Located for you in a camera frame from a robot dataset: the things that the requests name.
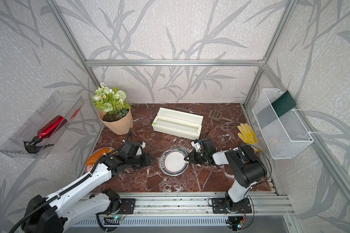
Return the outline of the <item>cream plastic wrap dispenser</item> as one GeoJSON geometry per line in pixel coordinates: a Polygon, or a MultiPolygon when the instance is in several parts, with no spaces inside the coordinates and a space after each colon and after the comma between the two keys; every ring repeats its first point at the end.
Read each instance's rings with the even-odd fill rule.
{"type": "Polygon", "coordinates": [[[153,130],[190,140],[198,140],[202,130],[203,116],[160,108],[155,117],[153,130]]]}

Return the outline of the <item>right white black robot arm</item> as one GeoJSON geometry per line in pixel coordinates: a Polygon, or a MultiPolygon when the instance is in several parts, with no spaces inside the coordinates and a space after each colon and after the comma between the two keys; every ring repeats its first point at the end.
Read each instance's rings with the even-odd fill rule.
{"type": "Polygon", "coordinates": [[[242,202],[253,186],[267,175],[267,168],[255,153],[257,147],[243,143],[229,150],[217,151],[211,139],[195,140],[193,150],[184,161],[195,165],[228,165],[234,175],[234,183],[226,193],[229,205],[242,202]]]}

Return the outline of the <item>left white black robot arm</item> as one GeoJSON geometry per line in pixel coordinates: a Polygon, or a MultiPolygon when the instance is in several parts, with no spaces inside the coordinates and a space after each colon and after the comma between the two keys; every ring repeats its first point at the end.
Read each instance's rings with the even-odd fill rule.
{"type": "Polygon", "coordinates": [[[127,139],[118,148],[103,154],[93,168],[64,188],[46,196],[32,198],[24,217],[10,230],[21,228],[25,233],[63,233],[91,215],[118,213],[131,209],[121,201],[118,193],[106,189],[80,203],[79,200],[94,188],[126,169],[139,170],[151,165],[154,158],[144,152],[145,142],[127,139]]]}

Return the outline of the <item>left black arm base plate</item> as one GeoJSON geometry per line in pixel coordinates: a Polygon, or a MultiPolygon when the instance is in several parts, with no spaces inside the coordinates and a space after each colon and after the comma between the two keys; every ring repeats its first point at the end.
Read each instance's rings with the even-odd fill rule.
{"type": "Polygon", "coordinates": [[[136,199],[120,199],[117,208],[113,211],[115,215],[132,215],[134,213],[136,199]]]}

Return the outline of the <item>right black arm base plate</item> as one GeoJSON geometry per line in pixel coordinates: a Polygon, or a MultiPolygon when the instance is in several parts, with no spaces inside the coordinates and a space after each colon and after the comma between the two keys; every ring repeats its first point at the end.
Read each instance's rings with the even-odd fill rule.
{"type": "Polygon", "coordinates": [[[253,212],[249,198],[244,198],[237,203],[227,198],[212,198],[210,201],[209,205],[214,214],[251,214],[253,212]]]}

